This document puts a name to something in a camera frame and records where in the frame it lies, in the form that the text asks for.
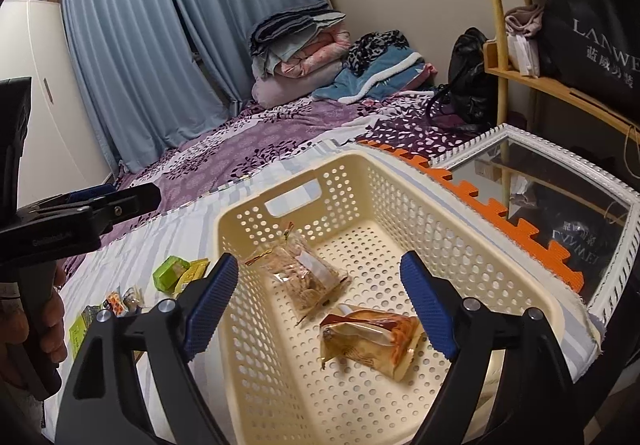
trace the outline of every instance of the white sticker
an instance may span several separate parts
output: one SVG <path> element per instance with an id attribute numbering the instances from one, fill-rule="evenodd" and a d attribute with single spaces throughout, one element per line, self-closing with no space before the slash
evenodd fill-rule
<path id="1" fill-rule="evenodd" d="M 22 307 L 22 302 L 20 299 L 2 299 L 0 300 L 0 305 L 2 306 L 3 313 L 13 313 L 15 311 L 21 310 L 24 311 Z"/>
<path id="2" fill-rule="evenodd" d="M 20 288 L 17 282 L 0 282 L 0 297 L 20 297 Z"/>
<path id="3" fill-rule="evenodd" d="M 324 285 L 327 289 L 332 289 L 337 282 L 337 279 L 331 275 L 331 272 L 327 269 L 325 265 L 323 265 L 318 259 L 316 259 L 310 253 L 303 251 L 299 256 L 296 257 L 299 263 L 302 266 L 308 268 L 311 273 L 313 273 L 318 281 Z"/>

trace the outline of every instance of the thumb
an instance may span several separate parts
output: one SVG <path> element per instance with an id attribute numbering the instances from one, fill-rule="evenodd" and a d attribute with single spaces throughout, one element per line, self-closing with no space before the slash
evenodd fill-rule
<path id="1" fill-rule="evenodd" d="M 0 343 L 21 344 L 29 335 L 29 323 L 22 310 L 0 313 Z"/>

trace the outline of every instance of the pink quilt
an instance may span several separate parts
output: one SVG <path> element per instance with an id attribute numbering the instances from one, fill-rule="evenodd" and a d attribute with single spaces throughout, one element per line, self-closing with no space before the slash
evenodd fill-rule
<path id="1" fill-rule="evenodd" d="M 351 37 L 342 22 L 320 32 L 287 62 L 276 66 L 276 73 L 289 78 L 300 78 L 346 55 Z"/>

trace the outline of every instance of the stack of folded bedding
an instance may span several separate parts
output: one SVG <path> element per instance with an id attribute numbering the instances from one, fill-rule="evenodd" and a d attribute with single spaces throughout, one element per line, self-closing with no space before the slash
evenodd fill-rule
<path id="1" fill-rule="evenodd" d="M 398 30 L 373 32 L 350 48 L 344 69 L 334 82 L 311 96 L 343 104 L 363 98 L 384 100 L 398 91 L 420 89 L 436 73 Z"/>
<path id="2" fill-rule="evenodd" d="M 318 2 L 261 21 L 249 38 L 256 102 L 271 108 L 331 84 L 351 46 L 344 17 Z"/>

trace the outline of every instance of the wardrobe handle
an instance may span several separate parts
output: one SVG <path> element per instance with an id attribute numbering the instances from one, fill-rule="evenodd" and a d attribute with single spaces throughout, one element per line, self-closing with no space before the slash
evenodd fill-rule
<path id="1" fill-rule="evenodd" d="M 45 89 L 47 89 L 47 94 L 49 95 L 49 102 L 51 102 L 51 105 L 53 105 L 53 96 L 51 96 L 51 90 L 49 89 L 49 84 L 46 78 L 44 78 L 44 87 Z"/>

